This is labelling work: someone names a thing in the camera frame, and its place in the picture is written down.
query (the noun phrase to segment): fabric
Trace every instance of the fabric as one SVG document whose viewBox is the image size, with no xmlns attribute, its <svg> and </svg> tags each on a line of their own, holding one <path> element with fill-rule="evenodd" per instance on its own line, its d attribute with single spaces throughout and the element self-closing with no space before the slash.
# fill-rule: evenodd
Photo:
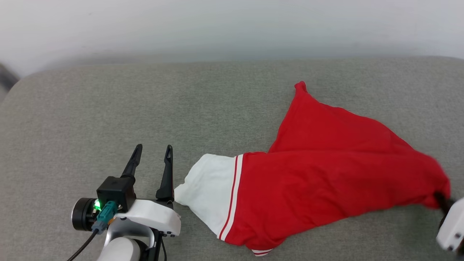
<svg viewBox="0 0 464 261">
<path fill-rule="evenodd" d="M 319 103 L 304 82 L 295 89 L 268 153 L 235 164 L 205 155 L 175 190 L 219 239 L 264 256 L 314 227 L 396 205 L 437 208 L 435 192 L 450 197 L 435 159 L 378 121 Z"/>
<path fill-rule="evenodd" d="M 436 158 L 461 198 L 463 72 L 460 59 L 415 57 L 98 65 L 26 77 L 0 104 L 0 261 L 67 260 L 90 235 L 72 228 L 74 203 L 120 175 L 139 143 L 135 192 L 150 199 L 167 144 L 176 186 L 206 153 L 268 151 L 298 79 L 318 101 L 377 119 Z M 164 241 L 169 261 L 261 259 L 216 239 L 188 207 L 174 209 L 182 229 Z M 435 241 L 441 218 L 421 205 L 369 212 L 290 236 L 264 258 L 451 260 Z M 104 240 L 76 261 L 96 260 Z"/>
</svg>

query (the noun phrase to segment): gray fabric surface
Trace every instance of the gray fabric surface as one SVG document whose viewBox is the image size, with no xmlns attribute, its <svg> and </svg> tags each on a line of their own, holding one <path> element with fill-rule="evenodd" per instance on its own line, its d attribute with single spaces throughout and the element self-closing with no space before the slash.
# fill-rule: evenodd
<svg viewBox="0 0 464 261">
<path fill-rule="evenodd" d="M 167 144 L 175 183 L 205 153 L 267 150 L 304 80 L 319 101 L 377 119 L 436 157 L 464 196 L 464 61 L 451 58 L 105 65 L 21 80 L 0 105 L 0 260 L 66 260 L 90 235 L 70 222 L 143 144 L 137 195 L 153 198 Z M 266 257 L 218 239 L 187 207 L 175 260 L 451 260 L 435 242 L 441 213 L 368 213 L 288 238 Z M 98 236 L 76 260 L 95 260 Z"/>
</svg>

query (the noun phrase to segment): striped trim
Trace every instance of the striped trim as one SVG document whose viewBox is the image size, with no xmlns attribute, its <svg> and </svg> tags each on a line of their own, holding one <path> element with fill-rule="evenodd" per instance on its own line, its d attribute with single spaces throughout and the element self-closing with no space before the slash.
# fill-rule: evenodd
<svg viewBox="0 0 464 261">
<path fill-rule="evenodd" d="M 251 251 L 255 254 L 255 256 L 265 256 L 269 254 L 269 252 L 272 250 L 273 248 L 268 249 L 268 250 L 251 250 Z"/>
<path fill-rule="evenodd" d="M 231 203 L 229 206 L 229 215 L 227 216 L 226 223 L 222 228 L 221 233 L 219 234 L 219 239 L 226 241 L 227 234 L 232 228 L 233 220 L 235 217 L 235 210 L 237 208 L 237 193 L 238 186 L 240 185 L 240 176 L 242 175 L 242 161 L 243 154 L 235 157 L 235 171 L 232 183 L 232 194 L 231 194 Z"/>
</svg>

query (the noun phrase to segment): green led light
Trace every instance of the green led light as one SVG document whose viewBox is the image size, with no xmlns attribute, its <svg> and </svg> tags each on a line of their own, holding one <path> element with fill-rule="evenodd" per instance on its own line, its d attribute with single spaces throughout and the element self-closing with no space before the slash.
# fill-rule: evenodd
<svg viewBox="0 0 464 261">
<path fill-rule="evenodd" d="M 97 209 L 97 210 L 102 210 L 102 208 L 100 207 L 100 202 L 97 200 L 95 200 L 95 203 L 93 204 L 93 208 L 94 209 Z"/>
</svg>

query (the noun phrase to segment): red stripe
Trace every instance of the red stripe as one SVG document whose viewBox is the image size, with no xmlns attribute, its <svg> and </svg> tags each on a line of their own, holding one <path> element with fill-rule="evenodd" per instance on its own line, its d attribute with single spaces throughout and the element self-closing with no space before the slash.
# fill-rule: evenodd
<svg viewBox="0 0 464 261">
<path fill-rule="evenodd" d="M 227 223 L 229 222 L 229 218 L 231 217 L 231 210 L 232 210 L 232 198 L 233 198 L 233 188 L 235 187 L 235 177 L 237 176 L 237 161 L 238 161 L 238 156 L 235 157 L 235 170 L 233 173 L 233 183 L 232 183 L 232 192 L 231 192 L 231 203 L 229 205 L 229 215 L 227 216 L 226 223 L 224 224 L 224 227 L 221 230 L 221 233 L 219 234 L 219 239 L 222 237 L 222 232 L 224 232 L 224 229 L 227 226 Z"/>
<path fill-rule="evenodd" d="M 260 256 L 260 255 L 267 254 L 267 253 L 269 253 L 270 251 L 272 251 L 272 250 L 269 250 L 269 251 L 267 251 L 267 252 L 262 252 L 262 253 L 254 253 L 254 254 L 257 255 L 257 256 Z"/>
</svg>

